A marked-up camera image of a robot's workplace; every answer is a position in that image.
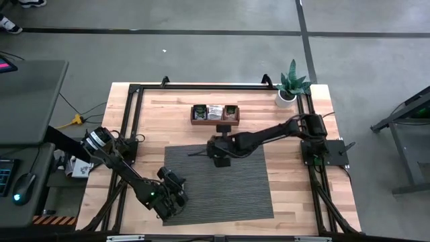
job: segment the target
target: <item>striped mat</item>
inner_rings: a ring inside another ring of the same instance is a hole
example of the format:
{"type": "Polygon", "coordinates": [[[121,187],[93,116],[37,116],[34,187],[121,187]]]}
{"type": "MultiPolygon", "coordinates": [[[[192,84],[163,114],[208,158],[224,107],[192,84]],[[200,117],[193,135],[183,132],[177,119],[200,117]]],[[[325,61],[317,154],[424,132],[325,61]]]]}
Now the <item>striped mat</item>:
{"type": "Polygon", "coordinates": [[[215,167],[205,156],[187,154],[205,145],[165,148],[165,166],[184,177],[189,197],[183,212],[163,225],[191,225],[273,218],[269,180],[263,147],[244,159],[232,159],[231,167],[215,167]]]}

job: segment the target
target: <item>wooden tabletop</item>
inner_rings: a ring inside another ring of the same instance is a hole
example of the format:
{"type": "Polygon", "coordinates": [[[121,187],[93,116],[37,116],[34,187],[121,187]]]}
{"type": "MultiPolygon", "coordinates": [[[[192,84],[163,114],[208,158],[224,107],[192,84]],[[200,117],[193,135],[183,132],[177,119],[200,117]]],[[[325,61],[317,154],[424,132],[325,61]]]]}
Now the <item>wooden tabletop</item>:
{"type": "MultiPolygon", "coordinates": [[[[128,86],[129,83],[112,83],[102,124],[109,130],[121,129],[128,86]]],[[[311,90],[316,113],[332,112],[328,86],[312,85],[311,90]]],[[[288,109],[278,108],[275,96],[276,91],[146,90],[137,132],[145,135],[146,140],[139,145],[135,170],[143,177],[158,179],[156,172],[164,164],[166,146],[206,144],[216,134],[215,126],[190,124],[189,111],[192,105],[238,105],[241,109],[241,121],[238,127],[232,127],[232,132],[255,132],[283,123],[298,113],[297,105],[288,109]]],[[[130,135],[135,103],[136,97],[133,99],[127,136],[130,135]]],[[[339,138],[335,116],[327,116],[324,121],[329,133],[327,138],[339,138]]],[[[316,235],[309,174],[302,164],[299,139],[285,138],[266,144],[264,151],[275,218],[164,227],[162,221],[156,218],[155,211],[148,211],[129,187],[121,233],[316,235]]],[[[339,167],[327,167],[327,175],[334,204],[350,225],[359,231],[357,211],[347,175],[339,167]]],[[[105,202],[110,177],[111,171],[104,166],[90,173],[77,229],[87,225],[105,202]]],[[[110,225],[115,218],[116,206],[117,204],[113,206],[110,225]]],[[[329,228],[324,205],[322,213],[325,226],[329,228]]]]}

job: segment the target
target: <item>gray floor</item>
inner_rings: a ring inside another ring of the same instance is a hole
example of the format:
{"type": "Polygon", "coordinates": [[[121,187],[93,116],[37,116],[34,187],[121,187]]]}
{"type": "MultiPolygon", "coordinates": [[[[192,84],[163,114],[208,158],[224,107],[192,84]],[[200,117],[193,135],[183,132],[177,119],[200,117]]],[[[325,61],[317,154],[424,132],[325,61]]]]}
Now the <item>gray floor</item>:
{"type": "MultiPolygon", "coordinates": [[[[428,1],[302,4],[309,31],[430,32],[428,1]]],[[[15,7],[4,13],[25,27],[300,30],[293,0],[51,0],[42,9],[15,7]]],[[[406,175],[389,131],[369,129],[430,84],[430,39],[311,38],[310,47],[318,83],[329,84],[341,136],[357,142],[349,158],[362,230],[430,240],[430,193],[391,194],[392,188],[407,185],[406,175]]],[[[160,81],[168,75],[175,82],[258,83],[264,73],[277,80],[293,58],[307,75],[301,37],[0,34],[0,50],[70,61],[62,93],[79,110],[104,102],[113,81],[160,81]]],[[[59,100],[52,125],[69,122],[73,114],[59,100]]],[[[84,130],[65,133],[81,136],[84,130]]],[[[76,212],[75,203],[61,202],[60,212],[76,212]]]]}

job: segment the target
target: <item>small wooden box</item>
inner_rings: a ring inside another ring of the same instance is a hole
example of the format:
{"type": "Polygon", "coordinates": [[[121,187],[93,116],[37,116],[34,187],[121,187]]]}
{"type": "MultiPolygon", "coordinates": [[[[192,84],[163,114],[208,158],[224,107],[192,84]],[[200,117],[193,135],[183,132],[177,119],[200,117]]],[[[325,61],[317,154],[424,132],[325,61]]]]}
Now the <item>small wooden box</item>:
{"type": "MultiPolygon", "coordinates": [[[[241,119],[241,111],[237,108],[237,120],[195,120],[193,119],[193,107],[191,107],[191,114],[189,115],[192,125],[217,125],[227,124],[231,126],[238,126],[241,119]]],[[[222,119],[224,119],[224,108],[222,109],[222,119]]]]}

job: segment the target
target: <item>gray desk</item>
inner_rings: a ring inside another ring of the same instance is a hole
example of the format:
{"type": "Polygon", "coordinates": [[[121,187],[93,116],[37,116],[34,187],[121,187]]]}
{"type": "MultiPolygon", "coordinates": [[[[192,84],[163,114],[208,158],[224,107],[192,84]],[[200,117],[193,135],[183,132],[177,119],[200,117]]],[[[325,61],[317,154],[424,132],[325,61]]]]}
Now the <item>gray desk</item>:
{"type": "Polygon", "coordinates": [[[45,137],[66,75],[65,60],[14,62],[0,74],[0,145],[35,145],[45,137]]]}
{"type": "MultiPolygon", "coordinates": [[[[51,158],[54,153],[55,146],[51,143],[45,143],[40,146],[40,153],[34,164],[32,172],[36,174],[36,181],[34,184],[33,194],[30,201],[23,206],[16,206],[12,202],[12,189],[16,180],[22,175],[30,171],[30,167],[38,152],[37,147],[28,147],[21,151],[11,153],[10,155],[2,156],[2,158],[19,159],[19,167],[13,177],[12,186],[7,193],[7,197],[0,198],[0,228],[18,228],[26,227],[32,223],[33,216],[38,209],[39,199],[42,191],[46,185],[46,178],[48,176],[51,158]]],[[[0,155],[17,150],[16,147],[0,149],[0,155]]]]}

